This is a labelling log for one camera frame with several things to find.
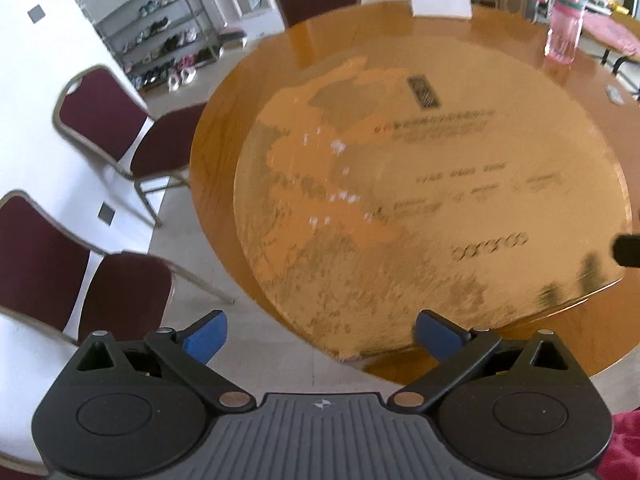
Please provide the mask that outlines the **round golden box lid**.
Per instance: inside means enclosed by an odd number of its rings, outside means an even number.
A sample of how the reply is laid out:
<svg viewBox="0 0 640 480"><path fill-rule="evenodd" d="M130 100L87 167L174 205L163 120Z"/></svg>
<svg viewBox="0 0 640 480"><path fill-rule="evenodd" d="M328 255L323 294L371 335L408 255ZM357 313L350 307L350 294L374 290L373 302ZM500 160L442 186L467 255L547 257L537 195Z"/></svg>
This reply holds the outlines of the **round golden box lid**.
<svg viewBox="0 0 640 480"><path fill-rule="evenodd" d="M450 37L381 38L300 72L236 166L236 232L277 312L355 361L407 348L430 309L505 326L623 269L627 185L544 73Z"/></svg>

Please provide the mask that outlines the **small grey card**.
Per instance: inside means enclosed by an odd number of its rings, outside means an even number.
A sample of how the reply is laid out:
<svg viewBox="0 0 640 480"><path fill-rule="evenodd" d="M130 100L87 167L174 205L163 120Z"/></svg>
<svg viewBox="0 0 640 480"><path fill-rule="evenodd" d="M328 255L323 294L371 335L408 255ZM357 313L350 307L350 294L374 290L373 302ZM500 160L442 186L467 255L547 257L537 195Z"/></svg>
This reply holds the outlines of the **small grey card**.
<svg viewBox="0 0 640 480"><path fill-rule="evenodd" d="M620 93L620 90L617 88L610 86L609 84L605 87L605 93L608 96L608 99L617 106L623 106L625 104L625 100Z"/></svg>

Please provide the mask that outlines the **red cloth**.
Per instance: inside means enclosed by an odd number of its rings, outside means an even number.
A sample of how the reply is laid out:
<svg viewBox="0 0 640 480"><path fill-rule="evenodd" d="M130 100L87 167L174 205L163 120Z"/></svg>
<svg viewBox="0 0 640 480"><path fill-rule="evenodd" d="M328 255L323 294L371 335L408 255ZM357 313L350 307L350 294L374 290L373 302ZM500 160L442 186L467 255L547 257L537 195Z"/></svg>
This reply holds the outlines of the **red cloth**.
<svg viewBox="0 0 640 480"><path fill-rule="evenodd" d="M598 476L603 480L640 480L640 411L613 416L613 435Z"/></svg>

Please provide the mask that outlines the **round side table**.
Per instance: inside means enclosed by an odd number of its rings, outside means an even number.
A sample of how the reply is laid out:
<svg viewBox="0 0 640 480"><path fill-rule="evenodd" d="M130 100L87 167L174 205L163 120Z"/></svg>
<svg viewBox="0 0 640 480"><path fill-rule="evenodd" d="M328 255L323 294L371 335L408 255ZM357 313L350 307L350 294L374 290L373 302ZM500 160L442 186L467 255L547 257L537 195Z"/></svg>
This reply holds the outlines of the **round side table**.
<svg viewBox="0 0 640 480"><path fill-rule="evenodd" d="M627 14L610 15L586 12L582 33L604 49L600 64L607 66L612 53L617 55L611 65L612 75L622 77L632 87L631 94L639 99L639 85L622 72L625 64L639 65L639 21Z"/></svg>

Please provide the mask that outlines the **pink cloth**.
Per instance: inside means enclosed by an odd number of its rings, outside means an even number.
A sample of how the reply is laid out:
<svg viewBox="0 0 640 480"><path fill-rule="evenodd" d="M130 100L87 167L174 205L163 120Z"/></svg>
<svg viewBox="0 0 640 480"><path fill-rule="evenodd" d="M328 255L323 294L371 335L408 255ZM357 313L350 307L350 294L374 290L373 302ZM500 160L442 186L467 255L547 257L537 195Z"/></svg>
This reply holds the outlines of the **pink cloth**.
<svg viewBox="0 0 640 480"><path fill-rule="evenodd" d="M639 57L639 21L629 15L587 12L582 19L582 29L610 50L631 58Z"/></svg>

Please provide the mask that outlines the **pink water bottle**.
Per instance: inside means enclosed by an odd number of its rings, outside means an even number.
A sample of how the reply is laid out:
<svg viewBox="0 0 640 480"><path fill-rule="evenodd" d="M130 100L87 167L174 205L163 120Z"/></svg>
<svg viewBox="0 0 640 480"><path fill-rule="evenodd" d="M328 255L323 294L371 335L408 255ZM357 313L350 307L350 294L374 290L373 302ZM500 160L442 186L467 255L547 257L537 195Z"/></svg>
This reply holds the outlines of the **pink water bottle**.
<svg viewBox="0 0 640 480"><path fill-rule="evenodd" d="M544 56L570 65L574 62L587 0L535 0L547 5L548 30Z"/></svg>

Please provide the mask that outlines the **white tissue pack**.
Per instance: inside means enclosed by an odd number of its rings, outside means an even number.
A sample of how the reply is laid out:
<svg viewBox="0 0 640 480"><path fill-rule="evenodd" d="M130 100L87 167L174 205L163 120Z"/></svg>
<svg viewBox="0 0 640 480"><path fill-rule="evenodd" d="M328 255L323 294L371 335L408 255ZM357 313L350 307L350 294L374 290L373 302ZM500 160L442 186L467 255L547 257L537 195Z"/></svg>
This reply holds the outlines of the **white tissue pack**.
<svg viewBox="0 0 640 480"><path fill-rule="evenodd" d="M415 18L453 18L470 20L473 16L471 0L410 0Z"/></svg>

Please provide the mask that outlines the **metal shoe rack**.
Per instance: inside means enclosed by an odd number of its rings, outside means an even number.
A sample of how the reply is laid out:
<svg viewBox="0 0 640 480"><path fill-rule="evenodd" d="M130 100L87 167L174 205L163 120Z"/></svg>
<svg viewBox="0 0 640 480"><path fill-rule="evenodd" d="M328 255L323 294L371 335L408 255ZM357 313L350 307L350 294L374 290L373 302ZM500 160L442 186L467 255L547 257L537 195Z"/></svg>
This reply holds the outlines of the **metal shoe rack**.
<svg viewBox="0 0 640 480"><path fill-rule="evenodd" d="M173 70L212 64L247 43L243 29L217 25L204 0L127 0L94 28L139 92L166 84Z"/></svg>

